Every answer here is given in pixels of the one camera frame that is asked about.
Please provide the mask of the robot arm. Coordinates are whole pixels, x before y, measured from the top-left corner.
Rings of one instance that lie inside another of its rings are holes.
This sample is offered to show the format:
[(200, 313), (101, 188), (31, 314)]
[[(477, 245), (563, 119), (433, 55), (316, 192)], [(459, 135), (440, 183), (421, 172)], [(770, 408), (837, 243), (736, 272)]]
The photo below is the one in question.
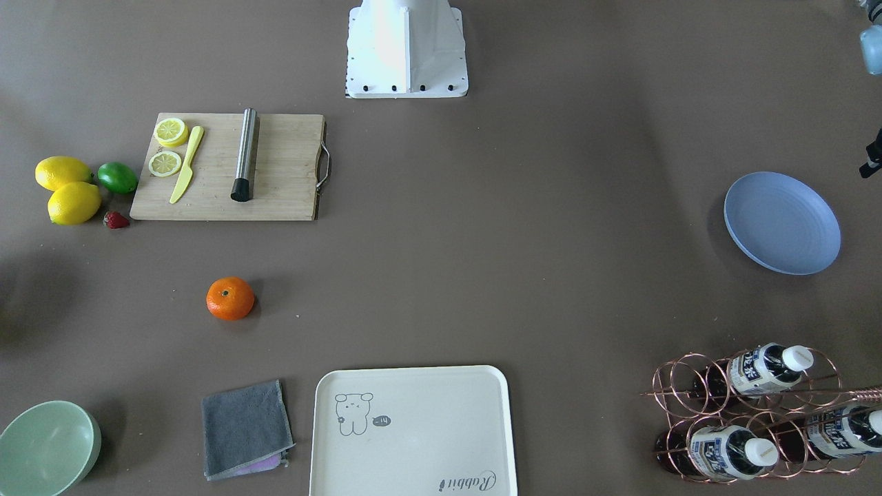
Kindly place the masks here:
[(859, 35), (864, 67), (873, 76), (881, 75), (881, 1), (856, 1), (866, 13), (870, 27)]

